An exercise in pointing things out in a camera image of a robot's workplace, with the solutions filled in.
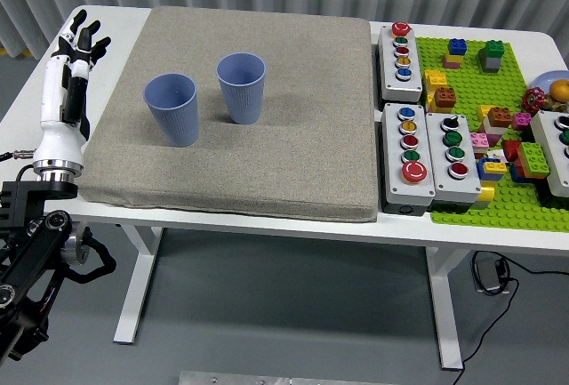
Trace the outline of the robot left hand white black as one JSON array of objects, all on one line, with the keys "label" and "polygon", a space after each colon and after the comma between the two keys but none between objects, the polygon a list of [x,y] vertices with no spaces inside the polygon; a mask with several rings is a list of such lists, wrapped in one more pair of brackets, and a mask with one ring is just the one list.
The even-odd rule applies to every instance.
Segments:
[{"label": "robot left hand white black", "polygon": [[84,26],[86,18],[87,12],[81,10],[62,29],[45,66],[40,109],[43,138],[34,154],[37,172],[61,168],[79,175],[83,170],[82,146],[90,137],[89,74],[111,43],[108,36],[94,43],[92,36],[100,22]]}]

